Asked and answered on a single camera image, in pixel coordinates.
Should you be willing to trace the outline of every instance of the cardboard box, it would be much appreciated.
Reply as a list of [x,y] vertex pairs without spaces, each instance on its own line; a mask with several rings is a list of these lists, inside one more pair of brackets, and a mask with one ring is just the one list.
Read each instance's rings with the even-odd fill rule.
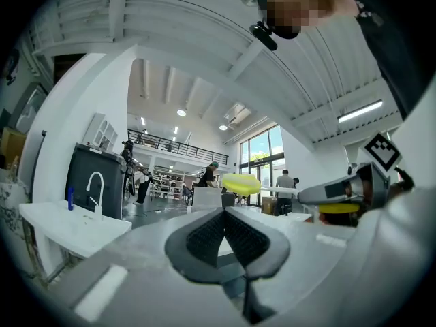
[[14,131],[9,127],[3,129],[1,137],[0,151],[5,156],[5,168],[8,168],[14,162],[15,156],[21,158],[22,149],[25,146],[26,135],[21,132]]
[[276,198],[274,196],[263,196],[262,197],[262,213],[267,215],[274,215],[276,204]]

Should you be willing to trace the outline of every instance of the tree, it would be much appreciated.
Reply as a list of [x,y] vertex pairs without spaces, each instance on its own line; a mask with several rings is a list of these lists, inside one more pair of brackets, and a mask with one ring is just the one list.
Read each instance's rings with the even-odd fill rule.
[[259,153],[253,153],[250,155],[250,161],[260,160],[264,157],[270,156],[269,153],[265,153],[263,151],[260,151]]

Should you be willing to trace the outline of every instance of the faucet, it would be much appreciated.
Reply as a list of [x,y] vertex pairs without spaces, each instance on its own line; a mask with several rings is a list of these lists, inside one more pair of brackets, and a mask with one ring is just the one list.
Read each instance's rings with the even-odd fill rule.
[[94,172],[92,173],[92,175],[89,177],[89,181],[88,181],[88,186],[87,186],[87,191],[90,190],[91,188],[91,181],[93,180],[94,175],[98,174],[100,177],[100,180],[102,181],[102,188],[100,189],[100,200],[99,203],[97,203],[92,196],[89,196],[89,198],[95,203],[94,206],[94,213],[98,216],[102,215],[102,198],[103,198],[103,188],[104,188],[104,182],[103,182],[103,176],[100,172]]

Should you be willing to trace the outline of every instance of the balcony railing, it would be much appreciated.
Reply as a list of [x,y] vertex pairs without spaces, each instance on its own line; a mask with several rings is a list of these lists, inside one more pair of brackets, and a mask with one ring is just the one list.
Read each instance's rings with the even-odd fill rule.
[[207,162],[216,161],[219,164],[227,165],[228,155],[216,153],[206,149],[197,148],[196,146],[187,145],[179,142],[173,142],[169,139],[145,134],[144,132],[128,129],[129,139],[139,145],[149,146],[151,148],[176,153],[179,155],[195,157],[196,159]]

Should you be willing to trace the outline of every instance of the yellow sponge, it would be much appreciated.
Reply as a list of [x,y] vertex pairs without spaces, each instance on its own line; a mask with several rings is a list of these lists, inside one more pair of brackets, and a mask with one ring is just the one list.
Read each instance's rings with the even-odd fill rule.
[[352,213],[359,211],[360,206],[358,204],[320,204],[318,211],[320,213]]
[[261,184],[252,174],[224,174],[223,186],[228,191],[248,196],[258,193]]

